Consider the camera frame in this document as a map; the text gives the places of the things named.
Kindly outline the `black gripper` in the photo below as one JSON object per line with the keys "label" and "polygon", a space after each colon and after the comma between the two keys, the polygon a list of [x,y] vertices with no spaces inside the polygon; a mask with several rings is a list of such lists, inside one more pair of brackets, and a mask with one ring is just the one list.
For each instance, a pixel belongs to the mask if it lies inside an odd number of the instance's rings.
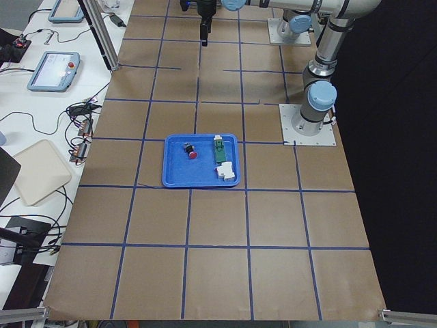
{"label": "black gripper", "polygon": [[212,28],[212,19],[216,14],[215,0],[198,0],[197,13],[201,17],[199,34],[202,46],[208,45],[208,36]]}

